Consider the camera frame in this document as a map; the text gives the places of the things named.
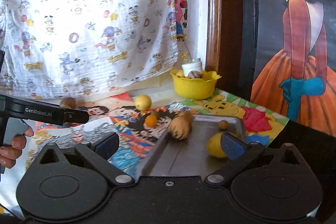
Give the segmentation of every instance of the white cup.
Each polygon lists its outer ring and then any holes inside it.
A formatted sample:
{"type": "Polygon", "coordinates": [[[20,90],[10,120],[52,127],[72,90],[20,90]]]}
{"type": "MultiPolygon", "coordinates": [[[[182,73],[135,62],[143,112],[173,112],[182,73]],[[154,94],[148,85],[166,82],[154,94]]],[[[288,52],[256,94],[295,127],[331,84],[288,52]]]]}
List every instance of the white cup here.
{"type": "Polygon", "coordinates": [[[189,63],[182,64],[182,70],[183,70],[183,73],[184,73],[185,77],[187,77],[189,72],[191,72],[193,70],[198,71],[200,73],[203,73],[201,59],[196,58],[196,59],[193,59],[189,63]]]}

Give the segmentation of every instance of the stainless steel baking tray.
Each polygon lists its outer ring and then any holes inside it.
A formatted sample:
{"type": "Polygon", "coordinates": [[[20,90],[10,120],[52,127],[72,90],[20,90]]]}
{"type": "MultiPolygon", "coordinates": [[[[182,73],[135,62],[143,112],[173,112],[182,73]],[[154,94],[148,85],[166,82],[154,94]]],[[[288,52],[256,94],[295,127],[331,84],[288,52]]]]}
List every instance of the stainless steel baking tray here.
{"type": "Polygon", "coordinates": [[[139,176],[201,176],[221,168],[228,159],[216,159],[208,155],[207,141],[219,132],[218,122],[229,123],[228,131],[237,133],[245,141],[241,119],[232,116],[194,115],[191,132],[182,141],[173,139],[166,130],[148,156],[137,167],[139,176]]]}

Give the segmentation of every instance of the human hand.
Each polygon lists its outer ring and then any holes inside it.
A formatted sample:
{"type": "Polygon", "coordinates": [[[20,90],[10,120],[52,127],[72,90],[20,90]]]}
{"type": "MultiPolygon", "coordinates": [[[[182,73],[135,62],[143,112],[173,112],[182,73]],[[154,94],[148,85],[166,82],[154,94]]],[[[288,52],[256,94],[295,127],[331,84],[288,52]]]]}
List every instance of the human hand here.
{"type": "Polygon", "coordinates": [[[22,150],[26,147],[26,136],[34,136],[34,131],[31,127],[28,127],[23,135],[14,137],[12,146],[0,147],[0,164],[9,169],[14,167],[16,159],[22,155],[22,150]]]}

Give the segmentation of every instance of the screw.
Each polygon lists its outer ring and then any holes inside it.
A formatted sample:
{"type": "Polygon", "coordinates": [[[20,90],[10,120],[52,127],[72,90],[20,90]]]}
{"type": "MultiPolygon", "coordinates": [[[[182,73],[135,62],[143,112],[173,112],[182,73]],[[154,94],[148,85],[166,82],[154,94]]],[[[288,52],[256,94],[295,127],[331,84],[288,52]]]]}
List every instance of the screw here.
{"type": "Polygon", "coordinates": [[[132,177],[129,175],[118,175],[115,177],[115,181],[118,183],[129,183],[132,177]]]}
{"type": "Polygon", "coordinates": [[[207,179],[211,183],[220,183],[224,180],[224,178],[221,175],[209,175],[207,179]]]}
{"type": "Polygon", "coordinates": [[[174,182],[172,182],[172,181],[167,181],[166,182],[166,186],[173,186],[174,185],[174,182]]]}

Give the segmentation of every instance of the blue glove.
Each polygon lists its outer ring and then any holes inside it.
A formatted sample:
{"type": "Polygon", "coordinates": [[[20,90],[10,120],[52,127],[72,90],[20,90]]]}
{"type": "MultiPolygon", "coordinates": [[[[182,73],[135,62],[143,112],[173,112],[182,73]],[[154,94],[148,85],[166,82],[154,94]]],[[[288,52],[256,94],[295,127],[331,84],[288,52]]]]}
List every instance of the blue glove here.
{"type": "Polygon", "coordinates": [[[279,85],[283,89],[283,96],[288,103],[287,117],[296,122],[299,113],[301,95],[303,89],[303,79],[286,79],[279,85]]]}
{"type": "Polygon", "coordinates": [[[302,95],[322,95],[324,85],[321,78],[315,77],[303,82],[302,95]]]}

